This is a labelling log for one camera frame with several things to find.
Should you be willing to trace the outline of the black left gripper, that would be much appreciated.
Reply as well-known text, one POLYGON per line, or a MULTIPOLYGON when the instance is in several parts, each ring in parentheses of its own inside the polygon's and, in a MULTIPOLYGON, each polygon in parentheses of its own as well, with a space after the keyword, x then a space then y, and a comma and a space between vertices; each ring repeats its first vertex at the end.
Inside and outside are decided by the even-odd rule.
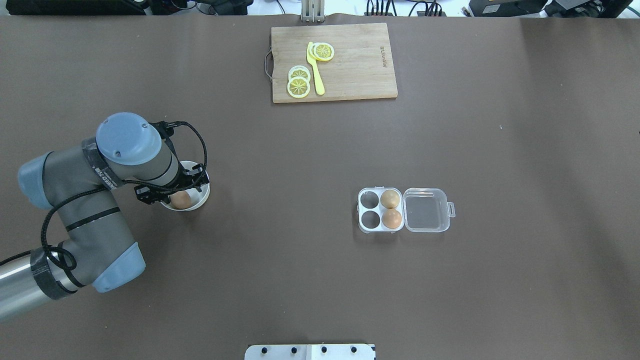
POLYGON ((163 186, 151 183, 138 184, 135 187, 135 196, 138 201, 153 205, 160 200, 166 201, 169 195, 180 191, 187 191, 194 187, 209 183, 208 175, 202 167, 192 167, 186 170, 183 167, 178 169, 176 178, 169 184, 163 186))

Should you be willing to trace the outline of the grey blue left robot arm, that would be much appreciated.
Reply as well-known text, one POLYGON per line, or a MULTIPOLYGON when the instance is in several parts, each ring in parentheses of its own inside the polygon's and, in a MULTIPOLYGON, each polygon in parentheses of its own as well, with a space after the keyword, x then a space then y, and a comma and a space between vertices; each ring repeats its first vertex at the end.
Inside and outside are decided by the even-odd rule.
POLYGON ((106 293, 146 269, 114 191, 132 185, 138 201, 177 212, 196 210, 210 196, 207 160, 181 161, 171 137, 187 121, 149 122, 117 112, 94 137, 47 152, 19 168, 21 192, 46 210, 39 247, 1 262, 2 322, 86 286, 106 293))

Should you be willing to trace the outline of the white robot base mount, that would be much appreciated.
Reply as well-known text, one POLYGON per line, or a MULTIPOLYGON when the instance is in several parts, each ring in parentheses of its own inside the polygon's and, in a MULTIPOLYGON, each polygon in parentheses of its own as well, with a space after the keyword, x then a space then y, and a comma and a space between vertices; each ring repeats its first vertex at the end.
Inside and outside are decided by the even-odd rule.
POLYGON ((245 360, 375 360, 374 344, 255 344, 247 347, 245 360))

